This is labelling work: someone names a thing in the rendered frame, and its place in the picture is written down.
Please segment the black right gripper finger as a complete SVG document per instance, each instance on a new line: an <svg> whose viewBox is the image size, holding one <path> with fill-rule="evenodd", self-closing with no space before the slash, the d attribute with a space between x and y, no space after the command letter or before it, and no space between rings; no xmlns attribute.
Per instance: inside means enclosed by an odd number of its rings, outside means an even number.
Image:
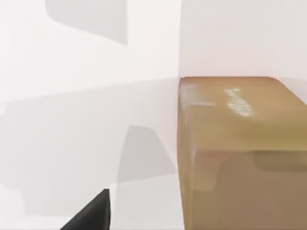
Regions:
<svg viewBox="0 0 307 230"><path fill-rule="evenodd" d="M110 230L110 190L102 190L60 230Z"/></svg>

